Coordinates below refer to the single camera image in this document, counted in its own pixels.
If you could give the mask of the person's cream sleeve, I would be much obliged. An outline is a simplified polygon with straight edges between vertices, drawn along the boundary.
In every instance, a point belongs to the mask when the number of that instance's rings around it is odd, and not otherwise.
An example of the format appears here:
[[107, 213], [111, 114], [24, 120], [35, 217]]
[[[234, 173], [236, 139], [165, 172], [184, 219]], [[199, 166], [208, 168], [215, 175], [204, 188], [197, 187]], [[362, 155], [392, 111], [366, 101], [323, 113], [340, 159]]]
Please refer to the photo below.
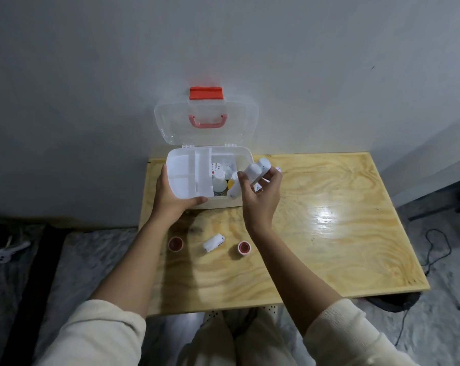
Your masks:
[[36, 366], [137, 366], [146, 328], [139, 314], [103, 300], [85, 301]]
[[420, 366], [348, 299], [325, 309], [307, 329], [303, 343], [316, 366]]

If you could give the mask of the person's right hand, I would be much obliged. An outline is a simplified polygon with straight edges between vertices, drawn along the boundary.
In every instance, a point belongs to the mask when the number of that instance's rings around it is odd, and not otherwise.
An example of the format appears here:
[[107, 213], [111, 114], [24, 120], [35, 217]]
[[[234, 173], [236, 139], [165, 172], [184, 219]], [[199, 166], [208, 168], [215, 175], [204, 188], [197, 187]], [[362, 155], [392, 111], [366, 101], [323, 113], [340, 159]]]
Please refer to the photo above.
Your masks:
[[269, 182], [259, 193], [255, 193], [252, 186], [252, 195], [242, 195], [243, 218], [250, 236], [268, 232], [272, 226], [272, 219], [280, 201], [280, 186], [282, 172], [275, 167], [264, 175]]

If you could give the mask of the white storage box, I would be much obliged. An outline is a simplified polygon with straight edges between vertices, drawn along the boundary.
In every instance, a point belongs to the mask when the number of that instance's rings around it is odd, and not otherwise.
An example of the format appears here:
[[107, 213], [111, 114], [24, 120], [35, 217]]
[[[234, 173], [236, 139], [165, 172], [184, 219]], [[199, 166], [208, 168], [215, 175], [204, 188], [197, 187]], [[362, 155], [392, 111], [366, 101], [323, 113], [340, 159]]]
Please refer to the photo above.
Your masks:
[[[218, 162], [228, 180], [233, 172], [253, 163], [249, 149], [257, 127], [258, 105], [249, 97], [224, 95], [220, 87], [192, 87], [188, 95], [162, 98], [154, 108], [156, 124], [164, 140], [178, 148], [211, 147], [211, 162]], [[227, 190], [196, 209], [233, 208]]]

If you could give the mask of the large white plastic bottle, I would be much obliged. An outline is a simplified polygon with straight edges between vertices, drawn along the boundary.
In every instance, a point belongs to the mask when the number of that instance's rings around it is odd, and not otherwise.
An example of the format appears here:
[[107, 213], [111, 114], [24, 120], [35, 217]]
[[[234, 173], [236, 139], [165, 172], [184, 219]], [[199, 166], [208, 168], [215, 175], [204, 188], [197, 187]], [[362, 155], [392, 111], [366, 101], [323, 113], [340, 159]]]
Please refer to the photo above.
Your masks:
[[[265, 174], [264, 168], [261, 167], [261, 164], [259, 163], [249, 164], [248, 167], [242, 172], [247, 176], [250, 183], [257, 182], [257, 180]], [[227, 196], [231, 199], [236, 199], [240, 197], [242, 193], [238, 172], [233, 173], [231, 181], [233, 181], [233, 184], [228, 190]]]

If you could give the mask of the person's left forearm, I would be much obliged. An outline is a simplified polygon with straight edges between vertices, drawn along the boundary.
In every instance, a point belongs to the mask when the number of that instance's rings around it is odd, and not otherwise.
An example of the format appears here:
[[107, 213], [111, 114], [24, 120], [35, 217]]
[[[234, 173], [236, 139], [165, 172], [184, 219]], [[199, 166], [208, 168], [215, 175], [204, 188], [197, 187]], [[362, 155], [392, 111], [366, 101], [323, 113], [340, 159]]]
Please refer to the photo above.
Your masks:
[[91, 295], [145, 319], [162, 245], [170, 227], [178, 221], [168, 216], [150, 217], [133, 243]]

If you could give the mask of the cream trousers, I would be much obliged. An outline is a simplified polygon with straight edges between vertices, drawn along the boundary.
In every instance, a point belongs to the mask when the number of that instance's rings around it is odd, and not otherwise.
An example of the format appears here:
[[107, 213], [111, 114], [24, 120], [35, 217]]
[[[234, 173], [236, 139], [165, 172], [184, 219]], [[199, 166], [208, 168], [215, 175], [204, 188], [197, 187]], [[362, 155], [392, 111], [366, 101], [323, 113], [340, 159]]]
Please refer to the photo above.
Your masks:
[[258, 307], [244, 332], [233, 337], [222, 311], [205, 314], [177, 366], [296, 366], [276, 325], [277, 306]]

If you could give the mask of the person's right forearm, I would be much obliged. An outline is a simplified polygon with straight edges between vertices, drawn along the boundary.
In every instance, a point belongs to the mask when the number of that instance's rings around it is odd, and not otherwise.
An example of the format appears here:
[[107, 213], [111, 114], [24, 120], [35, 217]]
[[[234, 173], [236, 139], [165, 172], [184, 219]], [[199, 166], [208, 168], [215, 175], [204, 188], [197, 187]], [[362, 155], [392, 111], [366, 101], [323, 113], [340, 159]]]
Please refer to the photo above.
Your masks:
[[304, 336], [315, 319], [342, 296], [313, 273], [269, 224], [246, 222], [246, 229], [294, 325]]

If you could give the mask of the person's left cream sleeve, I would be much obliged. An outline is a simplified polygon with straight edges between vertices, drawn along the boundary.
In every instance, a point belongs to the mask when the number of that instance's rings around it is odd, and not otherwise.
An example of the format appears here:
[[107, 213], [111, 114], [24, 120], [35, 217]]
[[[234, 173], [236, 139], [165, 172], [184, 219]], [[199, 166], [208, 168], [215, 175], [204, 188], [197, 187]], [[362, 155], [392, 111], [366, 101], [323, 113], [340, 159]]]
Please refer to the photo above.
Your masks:
[[139, 314], [103, 300], [85, 301], [36, 366], [137, 366], [146, 328]]

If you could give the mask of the white bottle, red label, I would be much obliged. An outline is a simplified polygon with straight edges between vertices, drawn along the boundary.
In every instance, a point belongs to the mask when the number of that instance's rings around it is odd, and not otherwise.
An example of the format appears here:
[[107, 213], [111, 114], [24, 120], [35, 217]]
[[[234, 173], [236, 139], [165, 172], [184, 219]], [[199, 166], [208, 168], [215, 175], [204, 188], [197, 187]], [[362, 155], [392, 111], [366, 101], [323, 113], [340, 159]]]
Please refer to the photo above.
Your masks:
[[211, 164], [211, 182], [213, 192], [216, 196], [223, 194], [227, 190], [226, 171], [218, 162]]

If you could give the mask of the black floor strip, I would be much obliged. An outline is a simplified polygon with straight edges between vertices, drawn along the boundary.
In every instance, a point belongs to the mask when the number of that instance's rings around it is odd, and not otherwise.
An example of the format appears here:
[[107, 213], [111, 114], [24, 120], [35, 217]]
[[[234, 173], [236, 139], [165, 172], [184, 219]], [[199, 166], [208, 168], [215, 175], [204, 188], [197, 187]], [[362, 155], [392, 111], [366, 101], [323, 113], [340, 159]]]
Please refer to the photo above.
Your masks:
[[0, 366], [32, 365], [63, 243], [70, 232], [50, 224], [44, 228]]

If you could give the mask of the black cloth bundle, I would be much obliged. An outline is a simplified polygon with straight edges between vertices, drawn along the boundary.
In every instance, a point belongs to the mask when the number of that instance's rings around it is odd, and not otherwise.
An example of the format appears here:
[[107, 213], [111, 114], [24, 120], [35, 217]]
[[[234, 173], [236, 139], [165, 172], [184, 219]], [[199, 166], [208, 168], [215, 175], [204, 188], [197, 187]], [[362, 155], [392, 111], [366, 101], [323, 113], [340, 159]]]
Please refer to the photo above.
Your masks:
[[370, 304], [383, 311], [399, 313], [409, 311], [422, 296], [421, 291], [362, 297]]

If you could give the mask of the person's left hand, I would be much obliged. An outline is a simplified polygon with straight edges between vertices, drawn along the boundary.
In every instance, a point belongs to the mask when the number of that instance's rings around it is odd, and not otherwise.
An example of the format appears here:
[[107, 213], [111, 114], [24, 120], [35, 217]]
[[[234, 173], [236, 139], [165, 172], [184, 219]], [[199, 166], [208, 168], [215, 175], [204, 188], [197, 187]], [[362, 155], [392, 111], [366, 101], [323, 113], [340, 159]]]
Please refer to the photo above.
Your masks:
[[153, 207], [149, 219], [166, 228], [171, 227], [184, 211], [184, 199], [174, 195], [169, 184], [167, 166], [164, 164], [156, 181]]

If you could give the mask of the person's right cream sleeve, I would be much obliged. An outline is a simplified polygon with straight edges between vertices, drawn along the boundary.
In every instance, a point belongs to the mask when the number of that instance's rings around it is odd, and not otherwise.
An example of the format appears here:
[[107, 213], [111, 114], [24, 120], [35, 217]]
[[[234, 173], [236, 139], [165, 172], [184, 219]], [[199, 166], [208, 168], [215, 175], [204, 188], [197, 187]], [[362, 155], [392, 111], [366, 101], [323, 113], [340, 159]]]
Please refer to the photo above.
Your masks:
[[348, 299], [325, 309], [307, 329], [303, 343], [316, 366], [420, 366]]

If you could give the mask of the black dotted cloth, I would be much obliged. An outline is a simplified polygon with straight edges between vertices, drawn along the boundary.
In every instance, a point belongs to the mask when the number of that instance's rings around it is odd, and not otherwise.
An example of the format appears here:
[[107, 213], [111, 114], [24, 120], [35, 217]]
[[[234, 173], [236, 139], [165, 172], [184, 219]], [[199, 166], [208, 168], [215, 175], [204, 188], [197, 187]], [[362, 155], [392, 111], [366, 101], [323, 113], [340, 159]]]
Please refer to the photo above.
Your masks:
[[266, 313], [271, 317], [271, 320], [276, 323], [283, 308], [284, 305], [282, 303], [276, 303], [252, 308], [214, 309], [204, 313], [200, 328], [209, 325], [214, 320], [220, 320], [226, 324], [233, 338], [235, 338], [244, 334], [260, 313]]

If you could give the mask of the white bottle with label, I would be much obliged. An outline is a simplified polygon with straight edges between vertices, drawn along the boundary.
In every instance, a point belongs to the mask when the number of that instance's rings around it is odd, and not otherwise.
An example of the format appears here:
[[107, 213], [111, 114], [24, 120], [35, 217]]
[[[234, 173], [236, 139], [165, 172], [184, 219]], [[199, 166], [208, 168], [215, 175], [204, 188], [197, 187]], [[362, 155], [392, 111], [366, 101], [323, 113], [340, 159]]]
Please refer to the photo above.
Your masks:
[[254, 163], [254, 170], [256, 173], [255, 180], [253, 182], [253, 189], [257, 193], [261, 191], [262, 186], [259, 184], [259, 181], [264, 177], [264, 175], [270, 171], [271, 164], [267, 158], [260, 158], [257, 162]]

